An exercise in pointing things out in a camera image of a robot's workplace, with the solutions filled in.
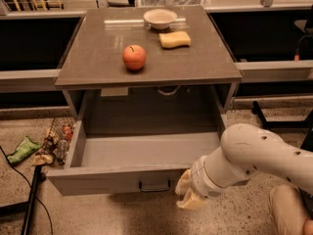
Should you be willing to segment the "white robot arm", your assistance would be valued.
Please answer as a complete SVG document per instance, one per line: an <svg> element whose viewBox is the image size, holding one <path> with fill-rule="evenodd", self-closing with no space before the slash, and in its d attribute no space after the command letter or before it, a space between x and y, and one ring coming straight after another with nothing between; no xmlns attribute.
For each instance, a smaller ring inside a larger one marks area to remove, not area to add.
<svg viewBox="0 0 313 235"><path fill-rule="evenodd" d="M260 172L285 179L288 184L269 195L272 223L277 235L312 235L312 212L302 194L313 193L313 154L286 143L279 135L237 123L223 132L220 146L193 162L180 177L177 207L197 210L208 200Z"/></svg>

